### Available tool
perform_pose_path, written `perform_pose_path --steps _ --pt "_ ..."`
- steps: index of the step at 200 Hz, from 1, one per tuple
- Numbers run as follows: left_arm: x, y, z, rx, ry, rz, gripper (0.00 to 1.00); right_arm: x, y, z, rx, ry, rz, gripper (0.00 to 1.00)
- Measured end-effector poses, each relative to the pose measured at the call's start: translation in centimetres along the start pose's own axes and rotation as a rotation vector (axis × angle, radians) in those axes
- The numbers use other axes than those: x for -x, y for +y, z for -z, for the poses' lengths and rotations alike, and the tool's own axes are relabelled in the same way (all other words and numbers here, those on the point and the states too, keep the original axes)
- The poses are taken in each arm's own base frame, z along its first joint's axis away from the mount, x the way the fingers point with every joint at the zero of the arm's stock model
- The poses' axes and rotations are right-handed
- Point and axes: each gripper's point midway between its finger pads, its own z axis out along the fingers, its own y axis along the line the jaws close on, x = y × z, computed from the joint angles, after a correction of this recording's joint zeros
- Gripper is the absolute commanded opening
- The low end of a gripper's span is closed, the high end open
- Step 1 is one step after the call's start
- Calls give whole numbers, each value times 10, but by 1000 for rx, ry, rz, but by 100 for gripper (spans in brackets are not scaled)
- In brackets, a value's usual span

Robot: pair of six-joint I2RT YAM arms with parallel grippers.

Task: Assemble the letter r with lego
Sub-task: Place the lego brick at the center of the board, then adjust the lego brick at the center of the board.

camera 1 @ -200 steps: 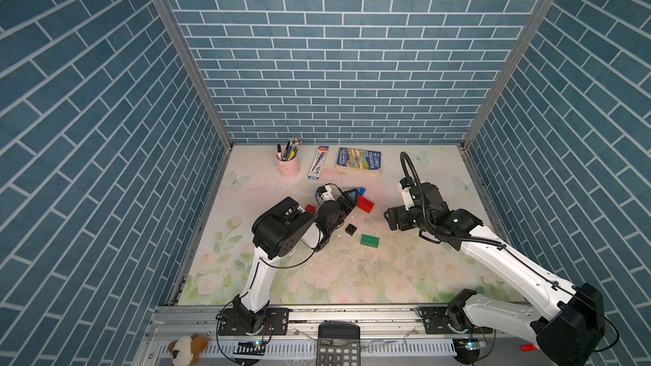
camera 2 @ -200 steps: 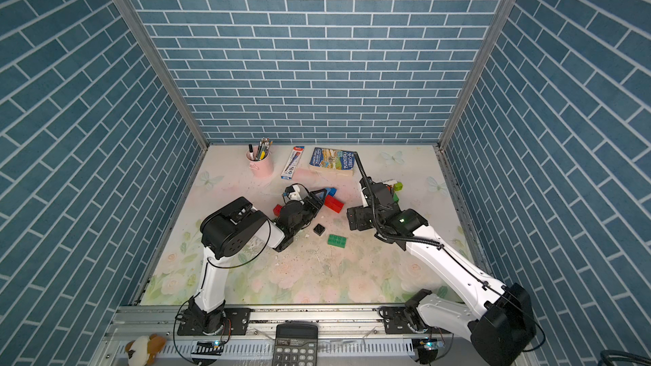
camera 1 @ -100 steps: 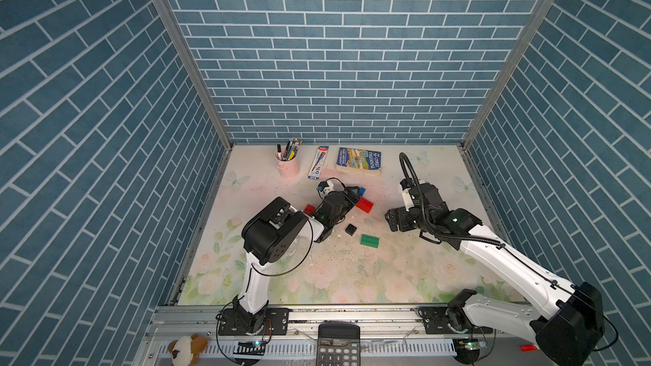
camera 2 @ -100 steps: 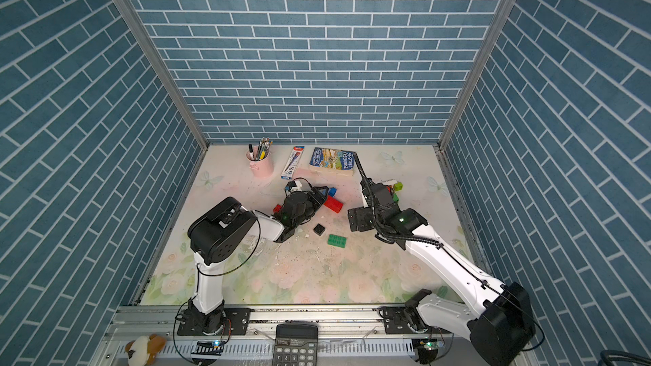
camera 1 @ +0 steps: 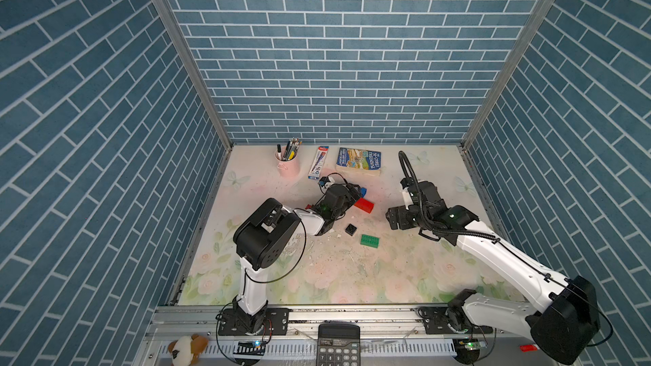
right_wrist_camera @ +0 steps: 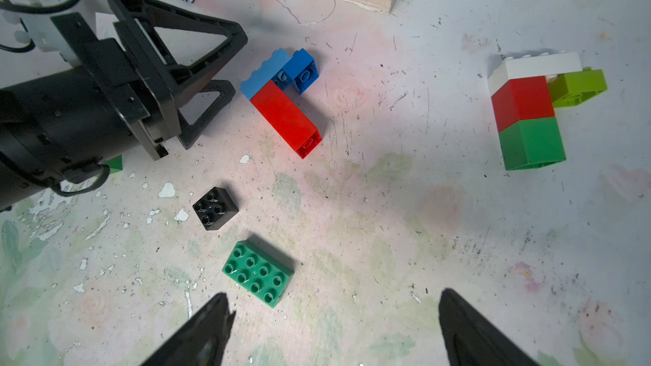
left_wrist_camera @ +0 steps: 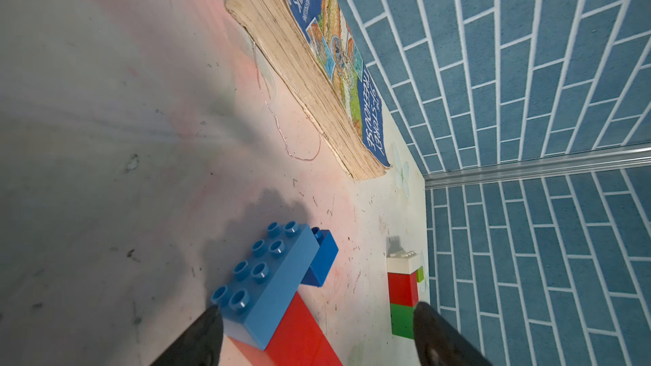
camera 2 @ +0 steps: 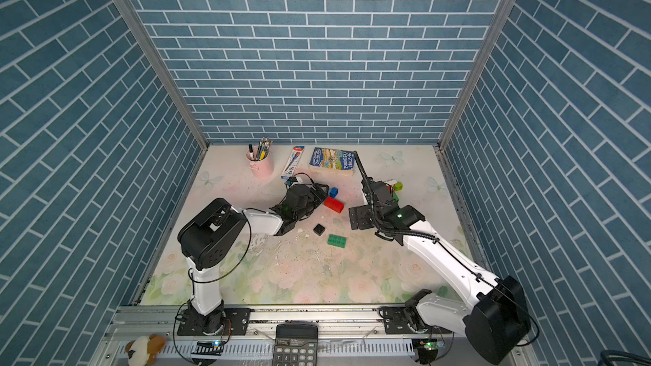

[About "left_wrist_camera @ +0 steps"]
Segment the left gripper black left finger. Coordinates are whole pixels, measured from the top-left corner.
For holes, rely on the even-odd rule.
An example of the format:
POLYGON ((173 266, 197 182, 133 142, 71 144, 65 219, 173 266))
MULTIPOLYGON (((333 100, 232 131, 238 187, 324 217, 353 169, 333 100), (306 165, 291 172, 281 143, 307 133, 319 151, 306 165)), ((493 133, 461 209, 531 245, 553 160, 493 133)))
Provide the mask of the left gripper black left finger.
POLYGON ((218 365, 223 340, 220 309, 210 306, 151 365, 218 365))

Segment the white long lego brick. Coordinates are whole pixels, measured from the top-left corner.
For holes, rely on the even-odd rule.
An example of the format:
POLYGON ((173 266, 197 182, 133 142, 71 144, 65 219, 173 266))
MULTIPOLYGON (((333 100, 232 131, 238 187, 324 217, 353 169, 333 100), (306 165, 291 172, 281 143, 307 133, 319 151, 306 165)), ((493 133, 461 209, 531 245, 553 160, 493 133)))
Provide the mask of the white long lego brick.
POLYGON ((394 274, 411 275, 420 269, 421 255, 415 251, 399 251, 388 255, 387 272, 394 274))

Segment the green lego brick back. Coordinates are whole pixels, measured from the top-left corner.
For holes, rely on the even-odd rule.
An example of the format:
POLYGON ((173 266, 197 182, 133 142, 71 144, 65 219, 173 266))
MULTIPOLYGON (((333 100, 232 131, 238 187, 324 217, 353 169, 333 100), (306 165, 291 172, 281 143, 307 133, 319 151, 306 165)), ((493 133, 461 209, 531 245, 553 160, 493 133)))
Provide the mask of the green lego brick back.
POLYGON ((398 337, 414 339, 414 307, 390 304, 391 331, 398 337))

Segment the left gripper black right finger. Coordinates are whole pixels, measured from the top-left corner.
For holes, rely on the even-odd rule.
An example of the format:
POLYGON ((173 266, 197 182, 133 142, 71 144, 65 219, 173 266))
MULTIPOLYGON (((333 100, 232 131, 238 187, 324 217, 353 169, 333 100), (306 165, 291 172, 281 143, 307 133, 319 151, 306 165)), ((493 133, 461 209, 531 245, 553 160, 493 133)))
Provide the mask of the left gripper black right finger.
POLYGON ((413 314, 415 347, 423 366, 491 365, 429 303, 418 302, 413 314))

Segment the lime green lego brick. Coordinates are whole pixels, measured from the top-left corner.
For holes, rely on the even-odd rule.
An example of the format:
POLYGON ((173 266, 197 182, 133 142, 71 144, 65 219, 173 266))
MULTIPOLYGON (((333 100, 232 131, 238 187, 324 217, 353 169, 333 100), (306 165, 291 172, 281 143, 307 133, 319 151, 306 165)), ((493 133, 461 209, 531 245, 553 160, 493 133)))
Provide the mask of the lime green lego brick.
POLYGON ((425 275, 424 275, 424 268, 420 266, 419 269, 416 271, 416 282, 417 283, 422 283, 424 281, 425 275))

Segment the red lego brick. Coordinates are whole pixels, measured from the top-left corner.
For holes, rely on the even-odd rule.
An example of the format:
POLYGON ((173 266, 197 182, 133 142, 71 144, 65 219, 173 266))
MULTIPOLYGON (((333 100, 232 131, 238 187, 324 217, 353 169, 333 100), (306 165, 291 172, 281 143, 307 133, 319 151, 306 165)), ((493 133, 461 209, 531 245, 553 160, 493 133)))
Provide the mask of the red lego brick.
POLYGON ((342 366, 298 293, 294 295, 266 349, 259 350, 234 338, 231 341, 252 365, 342 366))
POLYGON ((414 307, 419 301, 417 273, 388 273, 388 293, 391 304, 414 307))

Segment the blue long lego brick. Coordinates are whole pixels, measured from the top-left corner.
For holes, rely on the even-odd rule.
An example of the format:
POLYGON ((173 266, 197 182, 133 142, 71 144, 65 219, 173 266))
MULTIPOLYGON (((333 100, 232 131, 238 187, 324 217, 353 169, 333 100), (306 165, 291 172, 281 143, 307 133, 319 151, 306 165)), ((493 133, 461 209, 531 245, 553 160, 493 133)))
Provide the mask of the blue long lego brick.
POLYGON ((232 268, 230 281, 210 297, 220 309, 225 334, 266 349, 318 250, 308 225, 269 224, 265 237, 232 268))

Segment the blue small lego brick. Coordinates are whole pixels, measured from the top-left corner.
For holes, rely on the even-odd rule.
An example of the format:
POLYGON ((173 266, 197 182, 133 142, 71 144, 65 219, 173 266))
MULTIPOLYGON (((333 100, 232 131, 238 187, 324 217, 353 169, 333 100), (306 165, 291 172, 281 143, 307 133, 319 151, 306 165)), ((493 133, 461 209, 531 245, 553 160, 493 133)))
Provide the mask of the blue small lego brick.
POLYGON ((322 287, 337 257, 338 246, 330 230, 323 230, 319 227, 312 227, 311 230, 319 244, 319 249, 310 267, 308 267, 301 284, 322 287))

